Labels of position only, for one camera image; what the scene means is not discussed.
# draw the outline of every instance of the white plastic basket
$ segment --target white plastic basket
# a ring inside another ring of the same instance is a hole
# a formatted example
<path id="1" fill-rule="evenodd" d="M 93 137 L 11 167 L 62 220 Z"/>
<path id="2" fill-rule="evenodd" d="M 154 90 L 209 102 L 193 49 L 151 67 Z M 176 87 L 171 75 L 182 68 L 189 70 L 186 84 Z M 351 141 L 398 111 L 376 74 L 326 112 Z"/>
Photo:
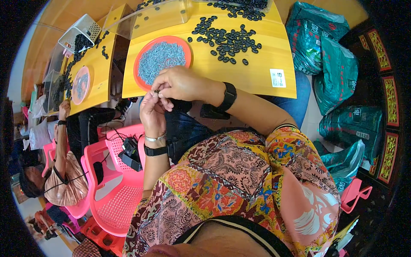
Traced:
<path id="1" fill-rule="evenodd" d="M 83 34 L 88 40 L 93 43 L 100 34 L 102 28 L 88 15 L 84 14 L 78 21 L 76 21 L 64 35 L 58 40 L 71 53 L 74 53 L 74 43 L 78 34 Z"/>

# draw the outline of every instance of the gold decorative panel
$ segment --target gold decorative panel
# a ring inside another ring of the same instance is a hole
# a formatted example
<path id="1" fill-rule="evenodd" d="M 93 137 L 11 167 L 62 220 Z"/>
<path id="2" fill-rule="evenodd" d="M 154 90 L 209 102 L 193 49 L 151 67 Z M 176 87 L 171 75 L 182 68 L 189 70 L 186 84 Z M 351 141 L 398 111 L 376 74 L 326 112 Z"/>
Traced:
<path id="1" fill-rule="evenodd" d="M 387 102 L 387 125 L 399 127 L 398 97 L 393 76 L 383 77 Z"/>
<path id="2" fill-rule="evenodd" d="M 397 145 L 398 135 L 387 132 L 381 169 L 378 174 L 378 179 L 387 184 L 390 182 L 391 174 L 393 173 L 395 155 L 397 154 Z"/>
<path id="3" fill-rule="evenodd" d="M 391 69 L 390 60 L 388 59 L 387 52 L 384 48 L 381 38 L 378 35 L 377 30 L 373 29 L 368 33 L 371 39 L 372 46 L 374 48 L 375 54 L 377 55 L 378 63 L 380 64 L 380 71 L 385 71 Z"/>
<path id="4" fill-rule="evenodd" d="M 363 48 L 365 50 L 369 50 L 369 46 L 368 46 L 367 41 L 365 40 L 365 36 L 361 35 L 361 36 L 359 36 L 359 38 L 360 38 L 361 44 L 363 45 Z"/>
<path id="5" fill-rule="evenodd" d="M 370 167 L 370 169 L 369 169 L 369 171 L 368 171 L 368 173 L 369 173 L 371 176 L 374 176 L 374 175 L 375 175 L 375 171 L 377 170 L 377 162 L 378 162 L 378 156 L 374 158 L 374 161 L 373 161 L 373 163 L 372 163 L 372 165 L 371 165 L 371 167 Z"/>

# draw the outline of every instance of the wristband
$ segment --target wristband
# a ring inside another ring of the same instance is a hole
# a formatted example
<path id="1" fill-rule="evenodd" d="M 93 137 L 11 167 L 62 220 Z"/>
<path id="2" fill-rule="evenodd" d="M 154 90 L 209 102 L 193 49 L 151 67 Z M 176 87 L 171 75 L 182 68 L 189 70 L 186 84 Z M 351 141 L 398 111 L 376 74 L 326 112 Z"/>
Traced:
<path id="1" fill-rule="evenodd" d="M 147 156 L 158 156 L 158 155 L 163 155 L 165 153 L 168 153 L 168 147 L 167 146 L 163 146 L 160 148 L 148 148 L 145 144 L 144 144 L 144 152 Z"/>
<path id="2" fill-rule="evenodd" d="M 59 120 L 57 123 L 58 126 L 60 125 L 67 125 L 67 121 L 66 120 Z"/>
<path id="3" fill-rule="evenodd" d="M 226 91 L 224 93 L 224 100 L 217 108 L 222 111 L 227 111 L 234 104 L 234 101 L 237 99 L 237 90 L 233 84 L 228 82 L 223 82 L 226 84 Z"/>

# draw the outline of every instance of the floral blouse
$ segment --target floral blouse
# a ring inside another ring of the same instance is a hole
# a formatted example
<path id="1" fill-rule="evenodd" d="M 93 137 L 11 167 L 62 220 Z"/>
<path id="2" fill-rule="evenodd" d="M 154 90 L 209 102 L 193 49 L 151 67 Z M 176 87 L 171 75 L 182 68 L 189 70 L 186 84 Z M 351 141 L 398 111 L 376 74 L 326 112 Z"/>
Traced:
<path id="1" fill-rule="evenodd" d="M 253 221 L 294 256 L 324 256 L 339 218 L 340 196 L 312 142 L 292 125 L 267 139 L 242 130 L 191 147 L 136 209 L 123 256 L 174 244 L 217 216 Z"/>

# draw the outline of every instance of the silver bracelet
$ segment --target silver bracelet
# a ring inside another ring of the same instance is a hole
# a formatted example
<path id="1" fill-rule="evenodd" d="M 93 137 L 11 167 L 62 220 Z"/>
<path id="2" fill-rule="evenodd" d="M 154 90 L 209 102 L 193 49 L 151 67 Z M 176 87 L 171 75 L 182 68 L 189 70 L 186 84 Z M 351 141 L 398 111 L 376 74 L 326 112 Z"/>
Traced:
<path id="1" fill-rule="evenodd" d="M 144 136 L 145 136 L 145 139 L 146 139 L 147 141 L 156 142 L 157 140 L 161 140 L 161 139 L 165 138 L 165 137 L 166 137 L 166 134 L 167 134 L 167 133 L 165 133 L 164 135 L 162 135 L 162 136 L 160 136 L 160 137 L 158 137 L 158 138 L 151 138 L 151 137 L 148 137 L 148 136 L 146 136 L 146 135 L 144 135 Z"/>

